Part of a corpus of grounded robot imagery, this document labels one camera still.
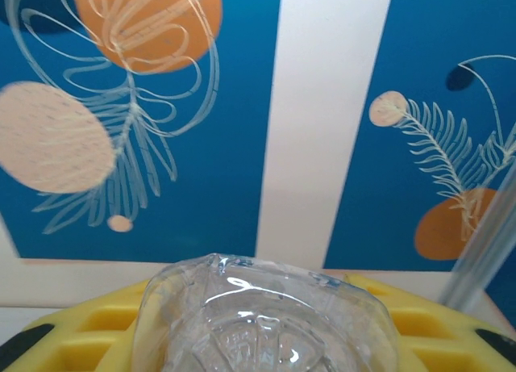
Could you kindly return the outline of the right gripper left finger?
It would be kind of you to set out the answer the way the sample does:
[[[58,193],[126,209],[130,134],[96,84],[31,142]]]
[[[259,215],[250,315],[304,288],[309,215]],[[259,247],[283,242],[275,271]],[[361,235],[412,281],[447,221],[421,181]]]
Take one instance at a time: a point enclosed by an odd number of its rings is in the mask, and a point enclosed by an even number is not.
[[[2,371],[133,371],[148,281],[43,316],[1,344]]]

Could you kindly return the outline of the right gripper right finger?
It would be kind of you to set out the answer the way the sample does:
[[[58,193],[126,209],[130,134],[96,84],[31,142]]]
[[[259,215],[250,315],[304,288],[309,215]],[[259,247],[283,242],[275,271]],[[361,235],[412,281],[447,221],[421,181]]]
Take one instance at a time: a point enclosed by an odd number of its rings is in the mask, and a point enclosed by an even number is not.
[[[495,327],[394,286],[348,273],[379,299],[397,329],[399,371],[515,370],[515,340]]]

